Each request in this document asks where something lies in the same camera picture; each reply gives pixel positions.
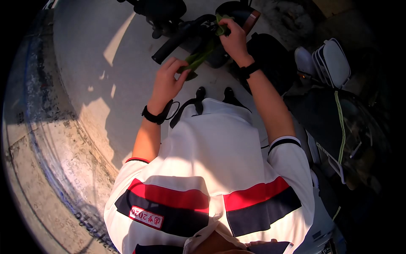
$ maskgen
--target white polo shirt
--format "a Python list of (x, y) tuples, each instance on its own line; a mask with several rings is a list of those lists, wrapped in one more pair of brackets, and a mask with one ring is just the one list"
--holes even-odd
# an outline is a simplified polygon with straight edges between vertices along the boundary
[(242, 107), (206, 98), (189, 105), (157, 158), (121, 168), (104, 221), (122, 254), (191, 253), (214, 230), (248, 250), (291, 253), (313, 223), (310, 169), (300, 142), (281, 137), (263, 160), (258, 130)]

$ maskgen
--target sleeve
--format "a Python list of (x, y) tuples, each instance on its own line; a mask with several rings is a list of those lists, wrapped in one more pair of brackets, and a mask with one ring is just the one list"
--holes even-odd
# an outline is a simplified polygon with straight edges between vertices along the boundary
[(300, 141), (291, 136), (276, 139), (270, 147), (267, 161), (295, 191), (302, 203), (303, 217), (308, 230), (313, 224), (314, 195), (306, 154), (300, 147)]
[(113, 189), (110, 197), (108, 198), (104, 207), (104, 221), (109, 226), (109, 216), (116, 210), (114, 203), (126, 191), (128, 186), (133, 181), (134, 177), (138, 175), (149, 163), (148, 160), (142, 158), (130, 158), (121, 167), (119, 174), (114, 182)]

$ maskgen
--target hand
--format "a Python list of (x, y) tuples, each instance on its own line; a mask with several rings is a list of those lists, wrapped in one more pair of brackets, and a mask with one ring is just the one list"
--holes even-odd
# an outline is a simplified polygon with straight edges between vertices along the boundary
[(234, 59), (240, 67), (246, 67), (252, 64), (254, 59), (248, 54), (244, 30), (232, 19), (222, 19), (218, 24), (227, 24), (228, 29), (231, 31), (228, 37), (225, 35), (220, 36), (221, 44), (230, 57)]
[(157, 71), (152, 96), (147, 104), (147, 109), (152, 115), (160, 114), (166, 104), (182, 89), (183, 83), (191, 70), (183, 71), (178, 80), (175, 79), (175, 73), (181, 66), (187, 65), (186, 61), (171, 57)]

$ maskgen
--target wrist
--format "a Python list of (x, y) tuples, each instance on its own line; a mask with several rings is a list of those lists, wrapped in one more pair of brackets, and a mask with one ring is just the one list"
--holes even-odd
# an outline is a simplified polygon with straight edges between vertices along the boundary
[(160, 113), (162, 113), (162, 111), (164, 111), (165, 106), (166, 106), (166, 103), (163, 104), (163, 103), (155, 102), (153, 100), (149, 100), (149, 102), (147, 103), (147, 110), (152, 115), (159, 115)]
[(255, 60), (254, 60), (254, 58), (251, 56), (251, 55), (249, 55), (249, 54), (247, 54), (246, 56), (244, 56), (244, 57), (241, 57), (241, 58), (239, 58), (239, 59), (235, 59), (235, 62), (238, 64), (238, 66), (241, 68), (241, 67), (248, 67), (248, 66), (250, 66), (251, 64), (253, 64), (254, 62), (255, 62)]

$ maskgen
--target black scooter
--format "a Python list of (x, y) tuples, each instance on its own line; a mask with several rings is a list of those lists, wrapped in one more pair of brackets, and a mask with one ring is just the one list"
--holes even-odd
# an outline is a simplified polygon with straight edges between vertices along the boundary
[[(186, 13), (183, 0), (127, 0), (134, 5), (137, 14), (146, 17), (152, 25), (152, 37), (169, 37), (162, 47), (152, 56), (152, 59), (161, 64), (172, 51), (181, 47), (190, 54), (202, 50), (208, 41), (215, 40), (216, 47), (206, 58), (205, 63), (212, 68), (220, 68), (230, 58), (225, 52), (215, 31), (218, 28), (214, 14), (205, 14), (192, 21), (183, 21), (181, 17)], [(251, 31), (260, 17), (260, 12), (251, 7), (248, 0), (230, 1), (221, 4), (216, 13), (228, 15), (242, 27), (246, 35)], [(256, 62), (261, 64), (261, 70), (274, 84), (279, 94), (284, 94), (297, 79), (294, 57), (274, 37), (268, 34), (254, 33), (247, 43), (249, 54)], [(247, 81), (239, 74), (238, 65), (233, 62), (228, 71), (240, 81), (242, 86), (251, 93)]]

